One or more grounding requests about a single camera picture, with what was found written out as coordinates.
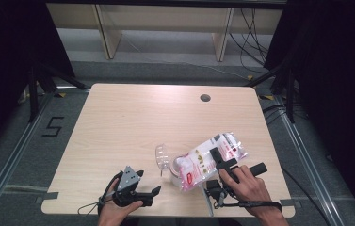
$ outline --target gray carpet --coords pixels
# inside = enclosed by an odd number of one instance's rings
[[[88,85],[106,82],[242,86],[247,83],[236,75],[218,73],[214,70],[189,65],[73,62],[73,68],[77,78]],[[248,72],[241,67],[218,67],[218,70],[239,73],[243,76],[260,75]],[[56,82],[59,85],[65,84],[58,80]],[[259,85],[256,89],[257,92],[269,94],[268,88],[271,82],[266,81]],[[0,199],[0,225],[96,225],[97,218],[95,216],[45,215],[41,212],[40,204],[36,201],[38,197],[42,197],[45,189],[51,184],[86,98],[86,93],[74,92],[67,93],[64,98],[55,97],[52,99]],[[275,105],[273,101],[260,101],[260,103],[262,108]],[[27,125],[28,108],[29,103],[24,103],[16,108],[8,125],[4,128],[0,137],[0,170]],[[319,141],[315,129],[305,119],[305,113],[300,107],[295,107],[295,109],[296,126],[329,192],[335,199],[344,222],[347,225],[355,225],[355,201],[333,163],[326,159],[326,151]],[[281,165],[293,174],[319,204],[292,140],[285,131],[285,126],[279,116],[280,113],[270,111],[265,114],[265,117],[270,114],[272,115],[267,118],[268,128]],[[62,129],[57,137],[43,137],[42,135],[55,132],[46,129],[52,117],[64,117],[62,120],[53,121],[53,125],[61,126]],[[291,225],[326,225],[303,191],[286,175],[285,179],[291,196],[297,203],[297,212],[294,217],[288,219],[289,223]],[[257,220],[253,218],[240,218],[239,221],[242,225],[259,225]]]

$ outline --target floor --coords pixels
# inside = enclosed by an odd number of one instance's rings
[[[242,56],[241,65],[240,49],[232,39],[229,39],[223,62],[216,62],[214,48],[210,34],[186,33],[186,32],[148,32],[148,31],[125,31],[117,54],[112,60],[106,60],[99,34],[95,30],[71,30],[59,29],[59,35],[64,42],[70,61],[76,72],[77,78],[83,82],[92,84],[102,82],[134,82],[137,81],[137,71],[145,69],[145,73],[153,72],[153,78],[161,78],[163,74],[156,71],[172,73],[176,70],[189,73],[184,79],[206,84],[218,84],[224,86],[242,86],[248,82],[248,75],[259,76],[266,72],[261,65],[250,56]],[[234,34],[237,40],[243,42],[239,34]],[[272,36],[258,36],[259,42],[268,47]],[[248,48],[250,53],[258,59],[262,59],[259,51]],[[123,78],[110,72],[134,72],[131,77],[124,74]],[[182,83],[186,81],[162,78],[163,83]],[[227,80],[225,84],[219,78]],[[259,85],[256,91],[260,96],[269,95],[269,86],[272,80],[267,80]],[[68,86],[62,81],[57,82],[60,86]],[[20,104],[13,112],[8,124],[0,136],[0,175],[8,158],[15,152],[15,147],[24,145],[20,160],[16,161],[14,168],[9,172],[10,176],[0,197],[0,225],[95,225],[96,216],[48,216],[40,211],[40,204],[45,197],[46,189],[50,185],[57,164],[63,154],[68,138],[73,130],[75,121],[82,105],[87,97],[86,92],[74,89],[65,90],[67,98],[58,96],[42,96],[42,104],[48,101],[45,111],[37,122],[33,134],[26,144],[18,143],[24,134],[28,119],[28,102]],[[279,100],[260,100],[265,109],[275,105]],[[57,138],[44,138],[42,135],[49,133],[46,126],[51,117],[65,116],[62,121],[62,133]],[[291,225],[328,225],[322,218],[316,206],[325,210],[323,198],[315,186],[316,179],[309,177],[312,171],[305,166],[306,158],[301,156],[298,146],[305,150],[316,169],[316,176],[321,180],[323,190],[331,196],[334,206],[337,208],[338,221],[330,220],[331,225],[355,225],[355,200],[345,185],[339,172],[326,155],[328,152],[320,142],[315,129],[306,119],[306,113],[300,106],[295,107],[296,123],[294,127],[287,123],[283,108],[265,113],[265,119],[273,139],[282,167],[292,174],[295,181],[303,186],[315,205],[298,187],[297,183],[285,174],[292,199],[296,206],[296,215],[288,219]],[[297,130],[300,134],[301,143],[298,145],[292,139],[288,131]],[[253,218],[239,218],[242,225],[258,225]]]

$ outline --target person's right hand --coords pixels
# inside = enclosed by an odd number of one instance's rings
[[[271,201],[265,181],[261,178],[254,177],[247,166],[243,165],[233,169],[233,174],[236,175],[239,183],[237,183],[224,169],[221,169],[218,173],[224,183],[234,191],[236,197],[240,201]],[[247,208],[247,210],[250,214],[259,218],[263,225],[288,225],[282,213],[276,207],[260,206]]]

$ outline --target table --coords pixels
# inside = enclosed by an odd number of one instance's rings
[[[209,102],[201,100],[203,94]],[[183,193],[165,173],[160,176],[154,149],[165,143],[169,155],[184,154],[222,132],[234,132],[247,149],[239,165],[266,164],[261,177],[274,201],[291,199],[254,89],[96,84],[49,187],[57,199],[45,200],[41,209],[77,214],[79,207],[97,202],[110,179],[128,165],[144,170],[137,191],[162,186],[153,206],[139,208],[135,216],[208,217],[200,189]],[[286,206],[283,213],[289,218],[295,209]],[[214,216],[250,215],[243,208],[220,208]]]

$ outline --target person's left hand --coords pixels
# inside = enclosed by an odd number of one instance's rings
[[[113,191],[115,184],[119,181],[116,179],[110,186],[108,192]],[[131,212],[137,210],[141,205],[142,201],[133,202],[125,207],[119,207],[113,201],[106,202],[103,209],[101,210],[101,215],[98,221],[100,226],[119,226],[123,220]]]

